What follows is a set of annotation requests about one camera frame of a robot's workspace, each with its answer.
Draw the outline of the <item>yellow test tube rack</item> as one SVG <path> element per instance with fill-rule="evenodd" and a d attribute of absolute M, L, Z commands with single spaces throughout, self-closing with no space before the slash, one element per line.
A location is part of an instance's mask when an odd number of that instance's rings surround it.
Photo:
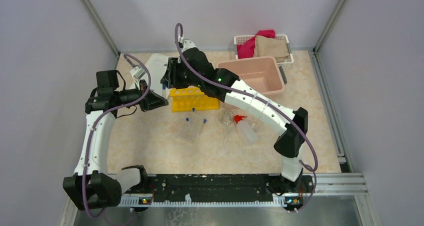
<path fill-rule="evenodd" d="M 208 97 L 196 87 L 172 89 L 169 97 L 172 99 L 171 110 L 173 113 L 220 109 L 218 99 Z"/>

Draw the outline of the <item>blue capped small tubes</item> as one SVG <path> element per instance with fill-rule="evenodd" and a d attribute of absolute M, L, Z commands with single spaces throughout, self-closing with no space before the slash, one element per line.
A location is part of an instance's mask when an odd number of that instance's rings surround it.
<path fill-rule="evenodd" d="M 171 112 L 180 114 L 186 122 L 191 120 L 197 110 L 202 110 L 207 105 L 208 97 L 199 88 L 189 86 L 169 89 L 163 85 L 163 89 L 166 99 L 171 101 Z"/>

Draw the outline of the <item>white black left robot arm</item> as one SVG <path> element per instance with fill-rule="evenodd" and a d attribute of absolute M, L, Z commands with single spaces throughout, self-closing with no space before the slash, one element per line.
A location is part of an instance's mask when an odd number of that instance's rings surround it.
<path fill-rule="evenodd" d="M 131 189 L 138 193 L 151 190 L 142 165 L 122 168 L 114 178 L 108 175 L 110 138 L 119 109 L 138 106 L 146 112 L 167 106 L 168 102 L 151 91 L 151 75 L 146 70 L 132 73 L 134 88 L 119 91 L 121 76 L 118 70 L 97 72 L 97 86 L 85 103 L 86 132 L 81 155 L 73 175 L 65 177 L 62 184 L 80 211 L 116 207 Z"/>

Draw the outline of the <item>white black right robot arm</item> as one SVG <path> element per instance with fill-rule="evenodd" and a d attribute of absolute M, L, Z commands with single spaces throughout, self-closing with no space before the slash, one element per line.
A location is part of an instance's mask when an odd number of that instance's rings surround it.
<path fill-rule="evenodd" d="M 198 87 L 206 96 L 242 109 L 271 127 L 278 134 L 273 147 L 281 155 L 283 189 L 295 192 L 301 186 L 299 153 L 308 131 L 305 109 L 286 108 L 255 91 L 234 72 L 214 68 L 196 47 L 171 58 L 160 81 L 168 88 Z"/>

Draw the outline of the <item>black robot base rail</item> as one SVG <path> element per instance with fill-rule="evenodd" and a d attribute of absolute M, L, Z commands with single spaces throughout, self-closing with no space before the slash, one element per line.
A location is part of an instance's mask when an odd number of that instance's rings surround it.
<path fill-rule="evenodd" d="M 157 174 L 131 187 L 121 205 L 131 207 L 300 206 L 313 178 L 294 182 L 279 174 Z"/>

